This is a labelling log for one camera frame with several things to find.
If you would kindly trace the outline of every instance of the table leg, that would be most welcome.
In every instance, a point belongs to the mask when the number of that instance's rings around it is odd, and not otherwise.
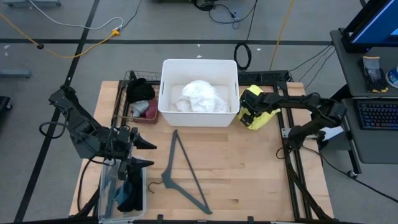
[[[345,84],[341,87],[332,97],[331,99],[341,102],[342,99],[352,98],[352,94],[349,91],[348,85]]]

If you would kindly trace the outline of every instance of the yellow cable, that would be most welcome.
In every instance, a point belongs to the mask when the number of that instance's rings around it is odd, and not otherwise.
[[[269,65],[269,70],[272,69],[272,64],[274,63],[274,59],[275,59],[275,56],[276,56],[276,52],[278,51],[279,42],[280,42],[280,40],[282,39],[282,35],[283,35],[283,33],[284,33],[285,26],[286,26],[286,24],[287,24],[287,21],[289,20],[290,12],[291,12],[291,10],[292,10],[292,8],[293,8],[293,4],[294,4],[294,0],[291,0],[291,1],[290,1],[289,9],[288,9],[287,14],[286,14],[286,16],[285,16],[284,25],[282,26],[282,29],[280,30],[279,38],[278,38],[278,41],[276,42],[276,46],[275,46],[275,49],[274,49],[274,53],[272,54],[271,64]]]
[[[39,46],[40,44],[37,43],[35,40],[33,40],[32,38],[30,38],[28,35],[26,35],[23,31],[21,31],[17,26],[15,26],[3,13],[0,13],[0,16],[12,27],[14,28],[16,31],[18,31],[21,35],[23,35],[26,39],[28,39],[29,41],[31,41],[33,44],[35,44],[36,46]],[[72,55],[72,56],[64,56],[64,55],[60,55],[50,49],[46,49],[44,48],[44,50],[50,54],[53,54],[55,56],[58,56],[60,58],[77,58],[80,57],[84,54],[86,54],[87,52],[89,52],[91,49],[93,49],[94,47],[103,44],[105,42],[107,42],[110,38],[114,37],[115,35],[119,35],[120,32],[118,30],[112,30],[112,34],[107,37],[106,39],[102,40],[101,42],[98,42],[95,45],[92,45],[91,47],[89,47],[87,50],[85,50],[84,52],[78,54],[78,55]]]

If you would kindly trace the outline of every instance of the monitor screen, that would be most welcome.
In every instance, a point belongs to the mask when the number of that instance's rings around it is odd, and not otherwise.
[[[355,32],[353,44],[398,45],[398,0],[388,0]]]

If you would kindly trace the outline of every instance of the wooden tabletop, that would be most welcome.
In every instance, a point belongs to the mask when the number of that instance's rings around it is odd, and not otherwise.
[[[289,95],[304,95],[302,83],[288,83]],[[271,87],[262,87],[272,92]],[[103,126],[111,125],[118,82],[103,82],[99,93],[94,118]],[[295,124],[303,125],[310,121],[307,110],[294,109]],[[203,189],[212,215],[199,210],[191,201],[174,189],[166,189],[163,184],[152,184],[154,194],[147,192],[147,211],[143,219],[155,220],[163,214],[165,220],[255,220],[293,221],[292,203],[285,163],[276,158],[275,153],[282,147],[277,118],[273,118],[260,130],[246,129],[238,120],[227,128],[186,128],[171,127],[160,115],[157,124],[128,123],[138,127],[145,140],[155,144],[156,150],[134,150],[133,155],[154,161],[147,169],[147,184],[162,181],[161,173],[169,161],[172,133],[178,129],[181,141]],[[314,140],[306,140],[304,146],[318,150]],[[323,167],[318,155],[301,150],[302,164],[307,189],[317,203],[333,216]],[[84,159],[80,173],[86,164]],[[98,187],[101,165],[91,163],[83,179],[81,204],[90,199]],[[183,153],[176,145],[172,178],[187,192],[201,201],[199,191],[190,173]],[[298,190],[297,198],[302,201]],[[76,185],[70,214],[77,213],[78,184]],[[299,203],[300,216],[304,217],[302,203]]]

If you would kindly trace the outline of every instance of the computer monitor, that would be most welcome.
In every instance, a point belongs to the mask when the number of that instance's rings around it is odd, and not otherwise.
[[[370,0],[342,31],[347,52],[398,47],[398,0]]]

